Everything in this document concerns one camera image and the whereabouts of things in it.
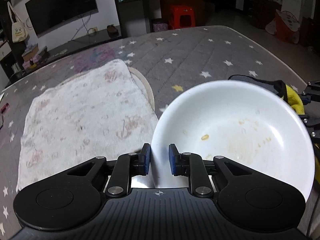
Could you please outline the white ceramic bowl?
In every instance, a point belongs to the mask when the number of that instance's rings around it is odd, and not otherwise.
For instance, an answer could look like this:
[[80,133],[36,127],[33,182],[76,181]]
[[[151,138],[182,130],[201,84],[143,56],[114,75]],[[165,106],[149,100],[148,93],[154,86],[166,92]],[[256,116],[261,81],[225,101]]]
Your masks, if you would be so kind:
[[305,125],[279,96],[247,82],[223,80],[179,95],[161,115],[151,142],[151,175],[157,188],[186,187],[173,176],[168,147],[204,160],[221,155],[310,195],[313,146]]

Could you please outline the black wall bookshelf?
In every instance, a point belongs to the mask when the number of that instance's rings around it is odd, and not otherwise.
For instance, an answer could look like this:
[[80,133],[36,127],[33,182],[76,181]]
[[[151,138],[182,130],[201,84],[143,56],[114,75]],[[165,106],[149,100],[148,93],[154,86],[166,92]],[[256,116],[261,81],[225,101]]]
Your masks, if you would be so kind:
[[1,67],[11,83],[18,81],[24,74],[22,54],[26,49],[25,41],[12,41],[12,23],[16,22],[15,13],[9,14],[8,2],[1,0]]

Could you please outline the low black tv bench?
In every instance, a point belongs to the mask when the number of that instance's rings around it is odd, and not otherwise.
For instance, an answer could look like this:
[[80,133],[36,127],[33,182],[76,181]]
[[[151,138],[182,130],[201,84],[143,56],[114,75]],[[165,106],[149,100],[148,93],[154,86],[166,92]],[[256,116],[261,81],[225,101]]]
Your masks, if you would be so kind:
[[50,60],[57,60],[62,57],[72,55],[74,53],[83,51],[85,49],[105,44],[111,41],[121,39],[121,29],[119,25],[116,25],[117,33],[109,35],[107,29],[97,31],[96,33],[88,34],[74,40],[70,40],[65,44],[62,44],[54,49],[48,50],[47,55]]

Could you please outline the red plastic stool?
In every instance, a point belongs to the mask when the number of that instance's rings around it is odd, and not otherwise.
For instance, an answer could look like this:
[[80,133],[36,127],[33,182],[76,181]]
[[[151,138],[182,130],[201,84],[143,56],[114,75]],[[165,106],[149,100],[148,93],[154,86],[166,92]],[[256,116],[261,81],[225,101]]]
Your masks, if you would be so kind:
[[169,7],[169,25],[171,29],[195,27],[193,7],[187,5],[171,5]]

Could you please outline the red white bag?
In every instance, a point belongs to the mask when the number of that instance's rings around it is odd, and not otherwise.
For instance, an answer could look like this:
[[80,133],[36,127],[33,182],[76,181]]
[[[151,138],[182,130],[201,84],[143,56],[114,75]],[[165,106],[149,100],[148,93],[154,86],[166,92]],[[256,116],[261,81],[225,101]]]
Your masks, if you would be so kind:
[[280,40],[297,44],[300,22],[291,12],[276,10],[274,19],[265,27],[265,30]]

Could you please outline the glass door cabinet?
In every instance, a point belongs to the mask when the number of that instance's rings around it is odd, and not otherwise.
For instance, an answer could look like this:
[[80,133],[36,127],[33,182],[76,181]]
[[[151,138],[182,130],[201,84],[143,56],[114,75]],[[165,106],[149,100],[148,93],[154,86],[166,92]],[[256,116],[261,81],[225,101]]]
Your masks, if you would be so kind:
[[133,37],[154,31],[161,15],[161,0],[115,0],[121,34]]

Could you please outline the red pen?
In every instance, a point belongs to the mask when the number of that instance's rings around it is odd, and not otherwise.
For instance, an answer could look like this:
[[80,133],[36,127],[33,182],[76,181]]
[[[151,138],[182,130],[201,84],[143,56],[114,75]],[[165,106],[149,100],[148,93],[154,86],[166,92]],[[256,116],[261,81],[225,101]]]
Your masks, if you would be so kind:
[[5,113],[5,111],[9,108],[9,104],[6,103],[2,108],[1,108],[1,114]]

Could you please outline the black flat television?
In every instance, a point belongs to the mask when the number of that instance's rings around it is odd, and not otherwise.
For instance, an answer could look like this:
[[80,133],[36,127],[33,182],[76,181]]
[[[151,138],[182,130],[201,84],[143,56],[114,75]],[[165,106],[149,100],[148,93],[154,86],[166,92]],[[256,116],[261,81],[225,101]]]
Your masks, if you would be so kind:
[[96,0],[29,0],[25,8],[37,36],[98,9]]

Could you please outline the round beige placemat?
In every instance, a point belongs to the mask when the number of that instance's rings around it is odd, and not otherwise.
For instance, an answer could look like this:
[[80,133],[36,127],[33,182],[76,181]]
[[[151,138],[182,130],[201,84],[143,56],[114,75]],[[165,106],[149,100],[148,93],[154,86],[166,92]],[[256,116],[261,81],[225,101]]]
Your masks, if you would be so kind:
[[[128,67],[128,70],[131,74],[131,77],[135,81],[136,85],[142,91],[142,93],[144,94],[146,99],[148,100],[151,108],[153,109],[153,111],[155,111],[155,97],[154,97],[153,90],[152,90],[149,82],[144,77],[144,75],[141,72],[139,72],[137,69],[132,68],[132,67]],[[63,86],[64,84],[76,79],[77,77],[86,75],[88,72],[89,72],[89,70],[75,74],[75,75],[67,78],[66,80],[62,81],[61,83],[59,83],[58,86]]]

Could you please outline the canvas tote bag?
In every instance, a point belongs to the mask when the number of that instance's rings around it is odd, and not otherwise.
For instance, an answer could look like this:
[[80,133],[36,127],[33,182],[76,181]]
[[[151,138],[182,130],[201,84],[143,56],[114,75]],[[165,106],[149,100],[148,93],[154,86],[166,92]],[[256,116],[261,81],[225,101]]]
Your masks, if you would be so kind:
[[7,2],[8,12],[11,20],[12,41],[14,43],[27,39],[28,32],[20,17],[16,14],[10,2]]

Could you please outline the yellow grey microfiber cloth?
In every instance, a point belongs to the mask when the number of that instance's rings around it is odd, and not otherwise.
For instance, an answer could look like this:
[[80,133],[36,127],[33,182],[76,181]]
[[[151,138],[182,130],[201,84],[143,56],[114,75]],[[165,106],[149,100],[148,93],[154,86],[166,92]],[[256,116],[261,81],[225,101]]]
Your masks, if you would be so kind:
[[[272,93],[276,94],[282,98],[288,105],[298,114],[298,115],[307,115],[302,100],[301,93],[297,93],[293,88],[285,84],[284,81],[266,81],[259,80],[254,77],[245,76],[245,75],[232,75],[228,78],[229,80],[243,81],[263,87]],[[313,150],[315,153],[315,180],[319,181],[319,142],[312,142]]]

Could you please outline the white patterned towel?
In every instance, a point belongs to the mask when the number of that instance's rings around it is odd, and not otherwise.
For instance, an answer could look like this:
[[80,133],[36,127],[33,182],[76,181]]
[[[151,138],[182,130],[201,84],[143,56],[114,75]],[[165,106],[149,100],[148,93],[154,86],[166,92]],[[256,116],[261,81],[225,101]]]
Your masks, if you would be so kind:
[[47,89],[25,118],[16,189],[97,156],[116,160],[137,152],[157,121],[122,60]]

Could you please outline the stack of boxes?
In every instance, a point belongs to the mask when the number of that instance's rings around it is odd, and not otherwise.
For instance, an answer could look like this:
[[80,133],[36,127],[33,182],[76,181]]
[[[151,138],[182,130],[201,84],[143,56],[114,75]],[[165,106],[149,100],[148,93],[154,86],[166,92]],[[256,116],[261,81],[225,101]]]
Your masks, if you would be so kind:
[[40,63],[47,51],[47,46],[39,47],[38,44],[28,46],[22,54],[24,60],[23,68],[35,67]]

